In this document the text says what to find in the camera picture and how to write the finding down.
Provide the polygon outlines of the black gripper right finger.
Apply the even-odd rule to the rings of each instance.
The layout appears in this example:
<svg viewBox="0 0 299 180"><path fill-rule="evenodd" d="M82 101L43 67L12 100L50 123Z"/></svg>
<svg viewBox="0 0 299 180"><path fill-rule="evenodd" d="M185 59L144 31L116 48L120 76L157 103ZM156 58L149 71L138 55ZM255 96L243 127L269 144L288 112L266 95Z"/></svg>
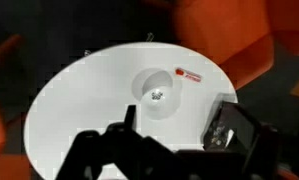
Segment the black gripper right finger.
<svg viewBox="0 0 299 180"><path fill-rule="evenodd" d="M260 124L239 104L222 101L202 135L207 151L247 153L253 146Z"/></svg>

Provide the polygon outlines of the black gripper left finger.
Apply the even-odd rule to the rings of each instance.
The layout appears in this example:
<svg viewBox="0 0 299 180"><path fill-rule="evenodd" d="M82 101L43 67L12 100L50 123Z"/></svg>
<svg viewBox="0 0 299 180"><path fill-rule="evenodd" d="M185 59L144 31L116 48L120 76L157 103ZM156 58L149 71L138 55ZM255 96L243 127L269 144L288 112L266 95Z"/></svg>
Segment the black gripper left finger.
<svg viewBox="0 0 299 180"><path fill-rule="evenodd" d="M55 180L97 180L102 162L97 141L100 134L94 130L79 132L56 175Z"/></svg>

